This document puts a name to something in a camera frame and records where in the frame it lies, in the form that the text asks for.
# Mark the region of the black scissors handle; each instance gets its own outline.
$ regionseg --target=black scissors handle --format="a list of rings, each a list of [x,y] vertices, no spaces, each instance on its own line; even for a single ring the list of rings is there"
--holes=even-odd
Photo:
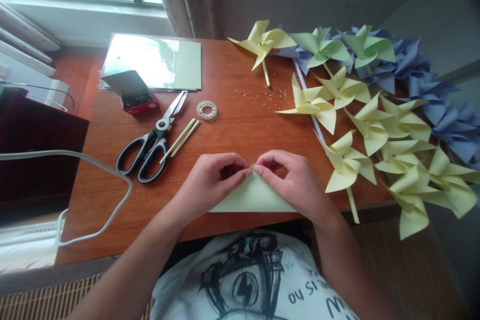
[[[163,131],[162,133],[158,133],[158,134],[155,133],[154,131],[151,131],[148,134],[145,134],[143,136],[136,138],[127,146],[125,146],[125,148],[122,150],[122,152],[118,156],[118,159],[116,160],[116,166],[115,166],[116,171],[118,171],[120,174],[128,176],[137,169],[137,167],[141,162],[143,162],[138,172],[138,181],[141,183],[149,183],[155,180],[156,178],[158,178],[164,172],[165,167],[167,166],[167,162],[169,160],[169,156],[167,156],[167,158],[163,161],[162,165],[160,166],[160,169],[155,175],[153,175],[150,178],[146,177],[146,175],[150,165],[155,160],[156,155],[159,152],[162,152],[162,155],[165,155],[169,150],[169,147],[167,145],[167,139],[163,137],[164,135],[163,133],[164,133]],[[153,147],[150,149],[150,146],[152,146],[152,142],[154,141],[154,138],[157,138],[159,140],[157,140],[153,145]],[[133,159],[133,162],[131,163],[130,168],[125,169],[126,157],[128,156],[129,153],[133,152],[133,149],[137,147],[139,144],[140,144],[140,149],[138,150],[138,153],[135,156],[135,159]]]
[[[149,183],[158,178],[164,172],[165,168],[167,167],[167,163],[169,161],[169,157],[167,156],[165,160],[161,163],[160,169],[157,171],[155,175],[152,177],[145,177],[147,175],[147,171],[155,160],[157,153],[161,152],[162,157],[167,153],[169,150],[169,146],[167,145],[167,139],[162,137],[156,144],[151,148],[151,150],[146,154],[146,157],[143,160],[143,165],[141,166],[140,170],[138,171],[138,181],[141,183]]]

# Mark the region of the green paper sheet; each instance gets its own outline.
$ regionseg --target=green paper sheet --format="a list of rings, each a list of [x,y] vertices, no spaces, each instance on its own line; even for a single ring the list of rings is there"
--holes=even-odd
[[[295,213],[255,171],[211,213]]]
[[[201,48],[198,42],[117,33],[101,76],[135,70],[151,89],[201,90]]]

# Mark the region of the green paper straw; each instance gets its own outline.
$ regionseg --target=green paper straw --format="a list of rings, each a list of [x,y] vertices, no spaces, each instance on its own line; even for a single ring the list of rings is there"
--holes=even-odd
[[[171,158],[173,158],[175,156],[175,154],[177,153],[178,150],[180,150],[180,148],[182,147],[182,145],[187,141],[187,139],[189,138],[189,136],[194,132],[195,128],[200,125],[200,120],[197,120],[195,125],[193,125],[193,127],[190,129],[190,131],[186,134],[185,138],[181,141],[180,145],[178,145],[178,147],[175,149],[175,151],[171,154]]]
[[[168,155],[170,155],[170,153],[172,152],[172,150],[174,149],[174,147],[177,145],[177,143],[180,141],[180,139],[185,135],[185,133],[190,129],[190,127],[192,126],[192,124],[195,122],[195,119],[192,119],[190,121],[190,123],[186,126],[185,130],[183,130],[180,134],[180,136],[178,137],[177,140],[175,140],[175,142],[173,143],[173,145],[171,146],[171,148],[166,152],[165,155],[163,155],[163,157],[161,158],[160,160],[160,164],[162,164],[165,159],[167,158]]]

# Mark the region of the stack of paper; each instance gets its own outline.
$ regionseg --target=stack of paper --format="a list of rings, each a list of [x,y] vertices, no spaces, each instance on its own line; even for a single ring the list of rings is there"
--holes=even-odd
[[[153,36],[114,34],[101,76],[129,70],[135,70],[151,89],[200,90],[201,45]]]

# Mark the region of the roll of tape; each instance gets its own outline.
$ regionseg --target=roll of tape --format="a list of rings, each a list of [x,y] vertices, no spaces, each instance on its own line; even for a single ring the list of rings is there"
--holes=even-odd
[[[211,112],[205,113],[205,108],[211,108]],[[212,101],[202,101],[196,107],[196,112],[198,113],[198,116],[200,116],[202,119],[212,120],[217,116],[217,105],[215,105],[215,103]]]

